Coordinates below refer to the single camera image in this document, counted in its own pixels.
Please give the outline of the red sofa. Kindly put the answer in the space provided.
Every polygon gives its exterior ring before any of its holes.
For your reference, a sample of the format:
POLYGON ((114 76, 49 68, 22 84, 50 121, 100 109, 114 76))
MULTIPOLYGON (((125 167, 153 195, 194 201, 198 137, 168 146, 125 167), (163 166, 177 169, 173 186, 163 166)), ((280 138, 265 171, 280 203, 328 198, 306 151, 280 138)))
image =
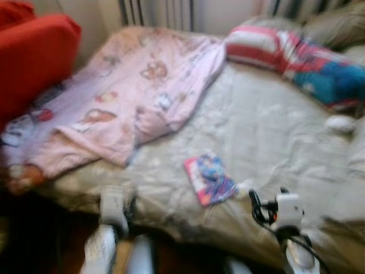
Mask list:
POLYGON ((31 3, 0 0, 0 131, 71 75, 81 36, 68 15, 36 16, 31 3))

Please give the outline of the grey floral bed sheet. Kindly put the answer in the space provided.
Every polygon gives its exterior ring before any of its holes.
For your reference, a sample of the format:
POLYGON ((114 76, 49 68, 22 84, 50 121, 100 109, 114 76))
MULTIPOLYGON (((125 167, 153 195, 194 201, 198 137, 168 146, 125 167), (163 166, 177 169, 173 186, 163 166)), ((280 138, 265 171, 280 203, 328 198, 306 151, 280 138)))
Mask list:
POLYGON ((248 196, 285 187, 305 209, 302 230, 334 274, 365 274, 363 121, 354 135, 329 131, 329 114, 280 76, 227 63, 179 131, 144 144, 127 167, 98 161, 66 173, 40 193, 71 211, 98 212, 99 192, 136 192, 135 218, 181 243, 211 245, 271 266, 275 237, 253 220, 248 196), (204 208, 185 159, 219 156, 240 193, 204 208))

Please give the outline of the striped red blue bolster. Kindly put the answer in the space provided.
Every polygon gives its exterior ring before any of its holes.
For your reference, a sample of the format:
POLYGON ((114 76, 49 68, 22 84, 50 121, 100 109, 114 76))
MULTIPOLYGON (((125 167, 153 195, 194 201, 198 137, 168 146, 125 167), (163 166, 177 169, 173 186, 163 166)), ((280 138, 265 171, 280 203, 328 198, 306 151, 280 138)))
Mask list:
POLYGON ((274 71, 332 111, 365 101, 365 69, 293 31, 242 25, 224 40, 233 62, 274 71))

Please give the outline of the colourful comic book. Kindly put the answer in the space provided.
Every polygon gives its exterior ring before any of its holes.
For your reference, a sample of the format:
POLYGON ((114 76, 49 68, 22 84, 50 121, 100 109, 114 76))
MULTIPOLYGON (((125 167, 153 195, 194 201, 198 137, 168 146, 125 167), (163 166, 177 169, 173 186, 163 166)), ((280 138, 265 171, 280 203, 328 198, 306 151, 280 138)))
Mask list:
POLYGON ((183 167, 196 197, 204 208, 222 203, 239 191, 216 154, 203 154, 184 160, 183 167))

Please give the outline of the pink bear print blanket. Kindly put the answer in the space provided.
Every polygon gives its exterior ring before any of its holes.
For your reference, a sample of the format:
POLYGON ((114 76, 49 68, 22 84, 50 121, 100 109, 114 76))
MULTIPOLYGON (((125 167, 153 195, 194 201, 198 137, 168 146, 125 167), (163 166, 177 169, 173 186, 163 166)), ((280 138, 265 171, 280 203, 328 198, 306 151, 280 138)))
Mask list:
POLYGON ((218 37, 126 27, 8 123, 7 166, 47 179, 100 159, 125 166, 138 146, 185 125, 225 59, 218 37))

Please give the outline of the silver right robot leg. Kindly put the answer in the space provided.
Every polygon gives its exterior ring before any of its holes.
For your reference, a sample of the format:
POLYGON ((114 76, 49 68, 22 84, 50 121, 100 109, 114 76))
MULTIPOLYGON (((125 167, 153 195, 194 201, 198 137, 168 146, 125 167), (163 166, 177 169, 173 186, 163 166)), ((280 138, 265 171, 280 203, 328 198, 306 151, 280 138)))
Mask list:
POLYGON ((225 274, 253 274, 245 263, 232 257, 225 258, 224 272, 225 274))

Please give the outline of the small white sock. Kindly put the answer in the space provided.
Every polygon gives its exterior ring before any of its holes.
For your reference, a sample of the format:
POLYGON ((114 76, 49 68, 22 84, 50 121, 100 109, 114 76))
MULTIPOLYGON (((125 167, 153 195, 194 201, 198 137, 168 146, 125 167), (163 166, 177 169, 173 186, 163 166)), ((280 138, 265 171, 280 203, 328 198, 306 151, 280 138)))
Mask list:
POLYGON ((347 115, 332 115, 325 122, 327 130, 337 132, 342 135, 352 133, 356 128, 357 120, 347 115))

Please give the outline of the grey striped curtain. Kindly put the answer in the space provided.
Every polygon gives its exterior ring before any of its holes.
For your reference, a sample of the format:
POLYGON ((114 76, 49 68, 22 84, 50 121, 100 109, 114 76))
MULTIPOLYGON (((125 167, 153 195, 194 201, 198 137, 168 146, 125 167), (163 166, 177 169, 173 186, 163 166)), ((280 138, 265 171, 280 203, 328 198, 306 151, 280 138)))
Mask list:
POLYGON ((124 26, 194 31, 194 0, 116 0, 124 26))
POLYGON ((353 0, 266 0, 263 11, 271 17, 305 21, 315 15, 348 5, 353 0))

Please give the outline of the silver robot leg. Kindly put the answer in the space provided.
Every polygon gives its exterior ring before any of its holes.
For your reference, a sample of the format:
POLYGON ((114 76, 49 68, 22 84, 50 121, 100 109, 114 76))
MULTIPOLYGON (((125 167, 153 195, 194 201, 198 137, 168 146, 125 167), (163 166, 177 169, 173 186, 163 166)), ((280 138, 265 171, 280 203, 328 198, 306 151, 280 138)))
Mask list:
POLYGON ((253 274, 245 263, 232 257, 225 258, 224 272, 225 274, 253 274))
POLYGON ((148 236, 139 235, 133 240, 125 274, 157 274, 153 241, 148 236))

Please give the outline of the silver left robot leg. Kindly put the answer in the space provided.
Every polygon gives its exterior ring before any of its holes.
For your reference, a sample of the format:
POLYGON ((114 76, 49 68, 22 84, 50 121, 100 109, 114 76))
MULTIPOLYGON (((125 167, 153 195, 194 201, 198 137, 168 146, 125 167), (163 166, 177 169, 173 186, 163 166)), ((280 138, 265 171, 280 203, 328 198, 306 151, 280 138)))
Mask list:
POLYGON ((125 274, 157 274, 153 241, 148 236, 139 235, 133 240, 125 274))

